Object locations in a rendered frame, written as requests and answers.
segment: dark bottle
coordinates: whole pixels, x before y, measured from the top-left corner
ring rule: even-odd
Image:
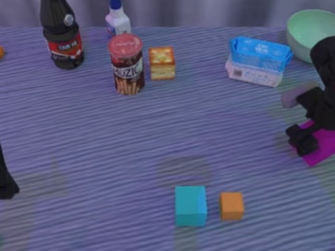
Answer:
[[[41,0],[40,21],[51,59],[61,69],[74,69],[84,51],[74,12],[66,0]]]
[[[7,169],[0,145],[0,200],[10,200],[19,192],[19,186]]]

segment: teal cube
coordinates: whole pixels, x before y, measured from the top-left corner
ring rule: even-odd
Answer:
[[[175,223],[177,226],[204,226],[207,219],[204,186],[177,186],[175,193]]]

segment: blue box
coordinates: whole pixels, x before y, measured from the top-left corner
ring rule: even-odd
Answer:
[[[229,47],[233,62],[280,73],[293,57],[287,45],[243,36],[230,40]]]
[[[204,186],[175,187],[175,223],[177,226],[204,226],[207,219]]]

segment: green bowl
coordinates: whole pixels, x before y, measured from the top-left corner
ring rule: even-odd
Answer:
[[[335,14],[320,9],[307,9],[292,15],[287,22],[287,43],[294,55],[311,63],[310,49],[320,40],[335,36]]]

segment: white bottle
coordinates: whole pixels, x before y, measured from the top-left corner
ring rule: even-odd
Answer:
[[[131,33],[130,20],[124,12],[121,0],[109,0],[109,14],[105,20],[109,38],[122,33]]]

